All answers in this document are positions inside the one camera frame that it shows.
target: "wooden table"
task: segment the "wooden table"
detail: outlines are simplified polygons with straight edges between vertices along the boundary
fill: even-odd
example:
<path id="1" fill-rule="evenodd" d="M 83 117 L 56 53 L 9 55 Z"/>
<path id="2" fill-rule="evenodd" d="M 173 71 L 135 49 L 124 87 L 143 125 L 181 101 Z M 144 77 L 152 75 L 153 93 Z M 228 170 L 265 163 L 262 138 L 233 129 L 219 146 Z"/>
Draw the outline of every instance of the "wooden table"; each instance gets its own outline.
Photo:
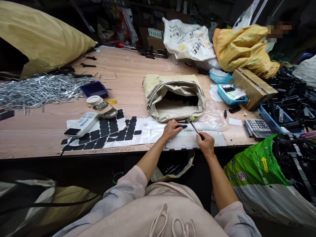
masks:
<path id="1" fill-rule="evenodd" d="M 209 76 L 198 74 L 193 68 L 180 63 L 174 65 L 171 59 L 148 59 L 135 51 L 117 48 L 103 48 L 100 52 L 92 52 L 89 56 L 95 56 L 96 61 L 84 59 L 86 64 L 95 64 L 99 67 L 81 67 L 81 58 L 73 62 L 72 66 L 77 74 L 92 74 L 102 78 L 115 78 L 107 80 L 105 87 L 113 89 L 109 91 L 109 99 L 116 99 L 116 109 L 123 108 L 125 117 L 148 117 L 145 107 L 145 93 L 142 82 L 146 74 L 159 75 L 192 75 L 195 74 L 202 85 L 207 99 L 210 99 L 209 89 L 212 81 Z M 234 114 L 228 112 L 229 106 L 225 103 L 217 103 L 220 110 L 230 118 L 245 120 L 244 109 Z M 92 111 L 85 103 L 85 98 L 74 99 L 73 103 L 49 104 L 45 106 L 45 112 L 41 109 L 32 109 L 30 115 L 24 116 L 22 110 L 15 116 L 0 121 L 0 159 L 33 158 L 58 156 L 65 138 L 66 121 L 78 119 L 85 112 Z M 253 113 L 247 111 L 248 118 L 254 119 Z M 249 138 L 242 126 L 230 125 L 226 119 L 228 129 L 224 131 L 227 145 L 250 145 L 256 143 L 254 138 Z M 115 153 L 149 150 L 151 144 L 114 147 L 100 150 L 66 152 L 67 155 Z"/>

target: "green plastic bag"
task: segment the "green plastic bag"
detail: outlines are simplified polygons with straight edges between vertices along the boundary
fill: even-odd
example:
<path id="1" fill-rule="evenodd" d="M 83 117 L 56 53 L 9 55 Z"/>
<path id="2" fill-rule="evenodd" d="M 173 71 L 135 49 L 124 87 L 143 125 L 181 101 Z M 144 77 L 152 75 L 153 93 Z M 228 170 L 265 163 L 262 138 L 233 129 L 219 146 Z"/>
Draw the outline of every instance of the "green plastic bag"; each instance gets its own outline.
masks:
<path id="1" fill-rule="evenodd" d="M 316 228 L 316 208 L 284 177 L 272 153 L 276 135 L 235 155 L 224 172 L 249 215 Z"/>

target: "white lid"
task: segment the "white lid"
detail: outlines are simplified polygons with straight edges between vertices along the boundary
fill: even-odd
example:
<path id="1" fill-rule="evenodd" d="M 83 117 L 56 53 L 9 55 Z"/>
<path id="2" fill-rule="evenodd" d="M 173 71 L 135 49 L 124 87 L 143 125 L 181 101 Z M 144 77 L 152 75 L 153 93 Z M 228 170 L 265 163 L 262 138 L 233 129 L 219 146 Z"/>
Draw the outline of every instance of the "white lid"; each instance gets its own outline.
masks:
<path id="1" fill-rule="evenodd" d="M 103 99 L 100 96 L 98 96 L 98 95 L 93 95 L 91 97 L 88 97 L 86 99 L 86 102 L 89 103 L 89 105 L 94 106 L 94 105 L 102 103 Z"/>

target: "forearm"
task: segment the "forearm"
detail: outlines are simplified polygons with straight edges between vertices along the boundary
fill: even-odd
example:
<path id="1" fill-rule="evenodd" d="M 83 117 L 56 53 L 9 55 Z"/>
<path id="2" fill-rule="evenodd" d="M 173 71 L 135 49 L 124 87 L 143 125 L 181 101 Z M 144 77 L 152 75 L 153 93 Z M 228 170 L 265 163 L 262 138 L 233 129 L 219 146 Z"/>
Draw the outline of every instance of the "forearm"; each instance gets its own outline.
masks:
<path id="1" fill-rule="evenodd" d="M 163 136 L 147 151 L 147 153 L 136 164 L 145 174 L 147 181 L 149 182 L 161 154 L 162 149 L 167 143 L 167 139 Z"/>
<path id="2" fill-rule="evenodd" d="M 221 168 L 216 155 L 208 155 L 205 158 L 208 166 L 210 167 L 216 205 L 220 211 L 239 200 L 227 176 Z"/>

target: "hammer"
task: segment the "hammer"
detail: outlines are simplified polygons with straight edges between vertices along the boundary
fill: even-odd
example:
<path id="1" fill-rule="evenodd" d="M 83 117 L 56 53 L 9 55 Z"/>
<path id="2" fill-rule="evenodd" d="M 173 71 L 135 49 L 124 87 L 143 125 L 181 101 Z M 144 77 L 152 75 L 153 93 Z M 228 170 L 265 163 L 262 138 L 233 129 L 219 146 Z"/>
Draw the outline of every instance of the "hammer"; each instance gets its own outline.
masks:
<path id="1" fill-rule="evenodd" d="M 195 119 L 194 116 L 191 116 L 191 117 L 187 118 L 187 119 L 185 120 L 185 122 L 186 122 L 186 123 L 190 123 L 190 124 L 192 125 L 192 127 L 194 128 L 194 130 L 197 132 L 197 134 L 200 135 L 202 141 L 204 141 L 205 138 L 198 132 L 198 130 L 196 129 L 196 127 L 195 127 L 194 124 L 192 123 L 192 121 L 193 121 L 194 119 Z"/>

